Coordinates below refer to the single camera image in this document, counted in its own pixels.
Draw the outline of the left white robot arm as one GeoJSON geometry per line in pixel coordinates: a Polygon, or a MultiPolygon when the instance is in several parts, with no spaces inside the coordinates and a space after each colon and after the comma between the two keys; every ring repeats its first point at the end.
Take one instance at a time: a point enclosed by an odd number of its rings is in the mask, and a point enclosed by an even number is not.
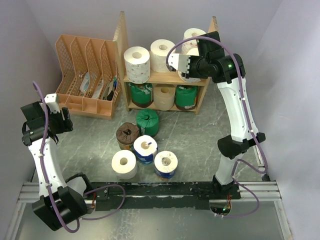
{"type": "Polygon", "coordinates": [[[22,126],[22,143],[33,156],[39,181],[39,200],[33,212],[53,231],[87,214],[85,200],[94,188],[82,172],[64,179],[58,164],[58,135],[71,132],[69,110],[51,102],[36,101],[21,107],[26,118],[22,126]]]}

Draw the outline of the plain white roll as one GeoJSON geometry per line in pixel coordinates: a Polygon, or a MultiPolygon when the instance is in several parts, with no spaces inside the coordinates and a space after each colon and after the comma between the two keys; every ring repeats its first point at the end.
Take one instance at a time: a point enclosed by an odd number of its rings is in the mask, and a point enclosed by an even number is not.
{"type": "Polygon", "coordinates": [[[169,72],[166,57],[174,45],[172,41],[166,39],[157,39],[150,45],[150,67],[154,72],[169,72]]]}
{"type": "Polygon", "coordinates": [[[119,179],[132,179],[138,171],[136,156],[130,150],[120,150],[114,154],[111,167],[119,179]]]}

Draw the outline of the floral paper roll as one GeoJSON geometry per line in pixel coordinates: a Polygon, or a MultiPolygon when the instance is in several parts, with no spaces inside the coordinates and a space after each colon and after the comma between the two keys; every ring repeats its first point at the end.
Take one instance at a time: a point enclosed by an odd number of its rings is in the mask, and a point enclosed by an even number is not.
{"type": "MultiPolygon", "coordinates": [[[[184,32],[183,35],[183,40],[185,39],[190,39],[190,38],[194,38],[197,36],[202,36],[206,34],[206,32],[202,29],[199,28],[189,28],[184,32]]],[[[181,53],[182,54],[187,54],[191,49],[197,48],[197,41],[196,40],[189,40],[185,43],[182,44],[181,47],[181,53]]]]}
{"type": "Polygon", "coordinates": [[[131,83],[144,84],[150,78],[150,53],[141,46],[128,48],[124,54],[126,76],[131,83]]]}

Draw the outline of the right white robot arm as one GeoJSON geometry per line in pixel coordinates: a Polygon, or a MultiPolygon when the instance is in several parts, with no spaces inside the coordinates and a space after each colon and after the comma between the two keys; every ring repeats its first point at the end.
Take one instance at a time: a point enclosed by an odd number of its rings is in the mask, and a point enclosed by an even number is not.
{"type": "Polygon", "coordinates": [[[239,54],[230,53],[220,43],[217,31],[192,37],[198,56],[190,58],[187,78],[211,78],[217,85],[227,110],[231,132],[217,142],[221,153],[218,170],[212,179],[212,193],[218,199],[235,194],[233,180],[236,161],[251,147],[265,141],[256,127],[246,93],[246,71],[239,54]]]}

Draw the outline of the floral white roll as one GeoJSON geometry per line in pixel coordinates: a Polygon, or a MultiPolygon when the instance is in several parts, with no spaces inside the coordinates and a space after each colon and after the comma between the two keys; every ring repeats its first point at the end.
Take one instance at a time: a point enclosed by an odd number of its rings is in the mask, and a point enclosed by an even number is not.
{"type": "MultiPolygon", "coordinates": [[[[192,56],[196,56],[198,57],[199,56],[199,51],[197,48],[193,48],[191,49],[186,55],[190,55],[191,57],[192,56]]],[[[202,80],[207,80],[209,79],[209,77],[201,77],[201,78],[198,78],[198,77],[191,77],[190,75],[188,75],[187,73],[181,73],[180,71],[178,71],[178,76],[186,83],[197,83],[197,82],[200,82],[202,80]]]]}

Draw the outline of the blue roll front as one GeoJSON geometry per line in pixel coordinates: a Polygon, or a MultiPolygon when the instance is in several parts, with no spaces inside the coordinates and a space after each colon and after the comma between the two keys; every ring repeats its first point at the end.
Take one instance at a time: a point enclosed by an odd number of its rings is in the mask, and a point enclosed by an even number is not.
{"type": "Polygon", "coordinates": [[[171,179],[177,170],[178,158],[171,151],[161,151],[157,153],[154,159],[154,170],[158,177],[162,179],[171,179]]]}

